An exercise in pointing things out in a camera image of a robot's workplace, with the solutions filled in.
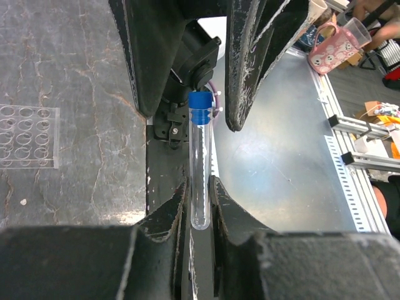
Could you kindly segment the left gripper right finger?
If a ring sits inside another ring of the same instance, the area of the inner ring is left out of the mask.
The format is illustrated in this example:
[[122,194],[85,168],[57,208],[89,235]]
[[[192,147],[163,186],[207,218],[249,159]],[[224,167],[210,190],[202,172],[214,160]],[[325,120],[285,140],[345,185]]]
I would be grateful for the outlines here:
[[375,232],[276,232],[210,183],[219,299],[398,299],[399,242]]

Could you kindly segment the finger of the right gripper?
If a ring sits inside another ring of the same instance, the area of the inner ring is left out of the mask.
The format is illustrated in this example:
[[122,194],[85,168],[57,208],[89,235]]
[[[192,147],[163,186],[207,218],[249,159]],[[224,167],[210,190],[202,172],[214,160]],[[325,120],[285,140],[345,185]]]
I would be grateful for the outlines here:
[[165,87],[203,87],[213,76],[219,37],[198,19],[226,16],[229,1],[110,1],[131,80],[134,105],[152,117]]
[[309,17],[309,1],[231,1],[227,7],[225,118],[240,131],[262,82]]

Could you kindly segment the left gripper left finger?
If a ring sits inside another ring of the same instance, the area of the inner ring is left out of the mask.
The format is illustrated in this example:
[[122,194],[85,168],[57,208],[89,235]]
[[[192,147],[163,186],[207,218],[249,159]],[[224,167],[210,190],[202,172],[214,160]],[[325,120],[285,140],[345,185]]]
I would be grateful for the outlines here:
[[1,231],[2,299],[174,299],[188,187],[132,226]]

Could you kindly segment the blue capped test tube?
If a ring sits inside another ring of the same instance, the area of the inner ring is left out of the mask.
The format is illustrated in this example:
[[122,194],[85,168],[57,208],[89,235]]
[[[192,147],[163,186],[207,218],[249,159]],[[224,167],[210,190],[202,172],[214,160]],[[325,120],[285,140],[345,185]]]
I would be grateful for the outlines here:
[[189,93],[189,183],[191,186],[191,225],[205,230],[211,222],[209,182],[213,127],[213,94]]

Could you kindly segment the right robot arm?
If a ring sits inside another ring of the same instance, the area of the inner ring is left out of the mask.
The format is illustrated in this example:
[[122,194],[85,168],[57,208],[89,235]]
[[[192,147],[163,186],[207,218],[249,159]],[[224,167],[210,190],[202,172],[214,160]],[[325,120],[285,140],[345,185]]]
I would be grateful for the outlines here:
[[240,131],[262,81],[295,42],[309,1],[110,1],[141,115],[162,100],[185,103],[225,50],[225,114]]

